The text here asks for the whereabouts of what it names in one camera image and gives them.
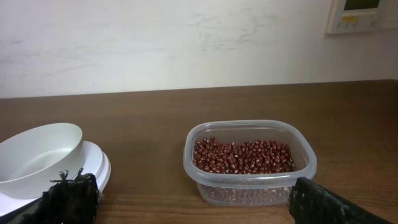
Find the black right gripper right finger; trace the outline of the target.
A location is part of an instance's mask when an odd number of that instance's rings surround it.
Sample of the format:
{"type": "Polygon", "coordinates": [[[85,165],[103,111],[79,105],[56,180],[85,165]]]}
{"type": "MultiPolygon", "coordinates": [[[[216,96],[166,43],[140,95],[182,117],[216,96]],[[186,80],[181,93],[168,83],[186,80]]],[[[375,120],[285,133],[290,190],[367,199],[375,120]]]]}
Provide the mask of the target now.
{"type": "Polygon", "coordinates": [[[306,177],[297,179],[288,203],[296,224],[390,224],[306,177]]]}

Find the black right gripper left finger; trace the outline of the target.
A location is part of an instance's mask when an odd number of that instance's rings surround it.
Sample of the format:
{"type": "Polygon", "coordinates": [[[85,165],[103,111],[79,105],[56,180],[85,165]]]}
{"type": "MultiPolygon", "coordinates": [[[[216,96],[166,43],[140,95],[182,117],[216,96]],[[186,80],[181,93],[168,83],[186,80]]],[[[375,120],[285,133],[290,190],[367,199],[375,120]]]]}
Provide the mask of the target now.
{"type": "Polygon", "coordinates": [[[100,190],[96,177],[78,171],[74,179],[68,171],[40,198],[7,214],[8,223],[18,224],[94,224],[99,207],[100,190]]]}

